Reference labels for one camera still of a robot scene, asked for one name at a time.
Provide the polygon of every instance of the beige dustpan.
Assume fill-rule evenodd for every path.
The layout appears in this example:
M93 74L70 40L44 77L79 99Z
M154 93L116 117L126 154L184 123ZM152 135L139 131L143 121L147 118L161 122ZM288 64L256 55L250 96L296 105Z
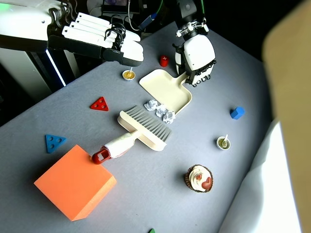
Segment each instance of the beige dustpan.
M139 84L158 102L177 115L192 100L192 94L183 83L188 76L183 73L177 78L162 69L156 69L143 77Z

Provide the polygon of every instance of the robotic hand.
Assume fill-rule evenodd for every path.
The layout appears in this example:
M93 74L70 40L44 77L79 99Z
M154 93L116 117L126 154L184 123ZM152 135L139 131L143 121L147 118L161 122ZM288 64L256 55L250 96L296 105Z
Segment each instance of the robotic hand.
M0 47L73 53L126 66L143 61L140 37L122 23L77 14L76 0L0 0Z
M176 46L175 61L177 73L186 72L186 83L196 87L197 84L210 79L210 73L216 63L215 51L205 36L208 32L206 19L202 22L195 18L197 9L192 0L176 0L172 6L175 22L178 26L177 37L183 37L185 43Z

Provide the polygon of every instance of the brush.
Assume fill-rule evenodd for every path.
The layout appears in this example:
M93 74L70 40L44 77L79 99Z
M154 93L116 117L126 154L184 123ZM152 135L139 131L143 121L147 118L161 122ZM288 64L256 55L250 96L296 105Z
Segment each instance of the brush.
M94 163L101 164L108 159L124 155L134 146L136 139L139 139L153 150L162 151L172 132L163 122L154 119L138 106L126 112L121 111L118 122L129 133L108 142L99 152L93 154L92 161Z

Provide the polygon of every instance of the table surface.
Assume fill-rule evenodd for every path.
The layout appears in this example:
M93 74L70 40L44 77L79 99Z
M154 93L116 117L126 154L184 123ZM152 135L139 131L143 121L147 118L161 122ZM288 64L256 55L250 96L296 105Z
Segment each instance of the table surface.
M176 29L172 23L141 42L144 62L134 68L133 81L121 77L127 67L106 62L0 128L0 232L218 231L269 127L271 105L262 63L214 32L208 34L217 60L212 77L196 88L186 85L192 101L169 125L166 148L157 152L137 141L121 158L105 162L117 184L86 219L70 222L33 184L74 145L93 154L126 132L117 116L152 99L138 82L161 68L160 55L169 56L163 69L177 77L172 43L183 40L174 36ZM90 110L100 96L108 112ZM239 120L229 114L236 106L246 111ZM226 133L231 148L222 151L215 139ZM47 154L45 134L68 140ZM210 192L185 185L194 164L211 170Z

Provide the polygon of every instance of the green cable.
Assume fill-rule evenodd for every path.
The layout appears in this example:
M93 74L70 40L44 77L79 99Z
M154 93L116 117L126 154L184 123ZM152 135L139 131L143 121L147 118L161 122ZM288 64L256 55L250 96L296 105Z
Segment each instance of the green cable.
M160 4L160 6L159 6L159 9L156 11L157 14L158 14L159 11L161 10L162 4L163 4L163 0L161 0L161 4Z
M202 13L205 14L203 0L201 0L201 5L202 5Z

